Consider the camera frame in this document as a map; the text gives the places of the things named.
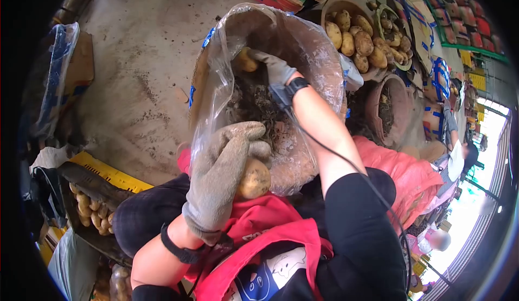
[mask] hand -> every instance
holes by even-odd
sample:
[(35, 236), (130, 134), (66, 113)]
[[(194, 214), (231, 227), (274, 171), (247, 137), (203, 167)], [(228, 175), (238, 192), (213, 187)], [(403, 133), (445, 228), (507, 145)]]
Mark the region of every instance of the hand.
[(190, 230), (206, 244), (216, 244), (229, 220), (247, 157), (269, 164), (270, 146), (258, 141), (264, 133), (265, 126), (259, 122), (226, 126), (196, 156), (182, 214)]
[(269, 84), (287, 84), (289, 78), (297, 71), (289, 67), (285, 60), (258, 50), (249, 50), (249, 56), (267, 65)]

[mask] wristwatch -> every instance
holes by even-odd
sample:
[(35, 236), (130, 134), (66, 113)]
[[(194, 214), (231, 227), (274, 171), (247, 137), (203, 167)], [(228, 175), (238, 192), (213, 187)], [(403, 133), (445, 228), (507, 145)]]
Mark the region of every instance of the wristwatch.
[(160, 239), (162, 240), (164, 247), (166, 247), (170, 253), (175, 255), (183, 264), (196, 264), (200, 258), (200, 255), (205, 249), (205, 245), (202, 245), (202, 247), (198, 248), (197, 250), (177, 247), (169, 238), (168, 225), (165, 223), (160, 229)]
[(306, 81), (305, 78), (297, 77), (292, 79), (292, 81), (290, 81), (290, 83), (285, 88), (290, 101), (294, 99), (294, 95), (298, 90), (305, 87), (308, 87), (308, 81)]

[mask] wire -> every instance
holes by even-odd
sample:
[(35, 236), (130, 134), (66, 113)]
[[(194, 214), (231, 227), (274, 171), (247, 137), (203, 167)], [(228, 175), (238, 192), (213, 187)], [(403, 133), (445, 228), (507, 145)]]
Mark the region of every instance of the wire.
[[(290, 110), (288, 110), (287, 108), (284, 109), (285, 113), (287, 113), (287, 115), (289, 116), (289, 118), (292, 120), (292, 122), (294, 122), (294, 124), (303, 132), (305, 133), (307, 136), (310, 137), (310, 139), (314, 140), (315, 143), (317, 143), (318, 145), (320, 145), (322, 148), (326, 149), (327, 151), (329, 151), (330, 153), (333, 153), (334, 155), (338, 156), (339, 158), (343, 159), (344, 161), (348, 162), (357, 172), (359, 173), (362, 173), (362, 171), (357, 167), (355, 166), (355, 164), (349, 160), (348, 158), (346, 157), (343, 157), (342, 155), (340, 155), (339, 153), (335, 152), (334, 150), (328, 148), (327, 146), (325, 146), (324, 144), (322, 144), (321, 142), (319, 142), (319, 140), (317, 140), (316, 138), (314, 138), (310, 133), (308, 133), (307, 130), (303, 129), (301, 124), (299, 124), (299, 122), (295, 119), (294, 115), (292, 115), (292, 113), (290, 112)], [(387, 201), (384, 199), (384, 197), (382, 197), (382, 195), (380, 194), (380, 192), (378, 191), (378, 189), (376, 189), (376, 187), (373, 185), (373, 183), (370, 181), (369, 177), (367, 176), (361, 176), (362, 178), (364, 178), (364, 180), (366, 181), (366, 183), (368, 184), (368, 186), (373, 190), (373, 192), (375, 192), (375, 195), (377, 195), (377, 197), (379, 198), (379, 200), (384, 204), (384, 206), (391, 212), (391, 214), (393, 215), (393, 218), (397, 220), (398, 222), (398, 225), (400, 227), (400, 230), (402, 231), (401, 235), (404, 235), (404, 227), (402, 226), (402, 223), (400, 223), (400, 220), (398, 219), (397, 215), (394, 213), (393, 209), (391, 208), (391, 206), (387, 203)], [(406, 285), (406, 288), (405, 288), (405, 293), (406, 295), (409, 293), (409, 288), (411, 287), (411, 272), (412, 272), (412, 268), (411, 268), (411, 250), (409, 249), (409, 243), (407, 242), (407, 239), (404, 237), (404, 243), (405, 243), (405, 248), (407, 250), (407, 260), (408, 260), (408, 264), (409, 264), (409, 268), (408, 268), (408, 274), (407, 274), (407, 285)]]

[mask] red apron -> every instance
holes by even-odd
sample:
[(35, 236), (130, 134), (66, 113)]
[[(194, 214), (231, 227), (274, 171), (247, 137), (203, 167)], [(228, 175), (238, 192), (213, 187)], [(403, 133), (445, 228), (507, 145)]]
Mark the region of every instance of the red apron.
[[(208, 264), (195, 288), (197, 300), (221, 300), (241, 269), (266, 246), (277, 241), (294, 241), (305, 247), (306, 277), (315, 296), (320, 294), (315, 285), (319, 257), (333, 257), (332, 245), (319, 237), (313, 219), (303, 220), (288, 200), (270, 193), (246, 202), (235, 202), (225, 232), (238, 250), (217, 266)], [(186, 279), (193, 282), (197, 270), (190, 270)]]

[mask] concrete floor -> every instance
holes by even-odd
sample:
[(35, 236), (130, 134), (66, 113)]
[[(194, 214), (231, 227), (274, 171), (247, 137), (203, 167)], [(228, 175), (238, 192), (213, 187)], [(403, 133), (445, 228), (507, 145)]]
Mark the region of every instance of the concrete floor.
[[(202, 39), (241, 2), (253, 0), (93, 0), (79, 21), (94, 39), (95, 79), (77, 104), (85, 149), (152, 185), (179, 174), (175, 152), (190, 133), (178, 89), (189, 93)], [(463, 70), (456, 50), (438, 43), (433, 52)], [(423, 105), (414, 105), (403, 144), (421, 147)]]

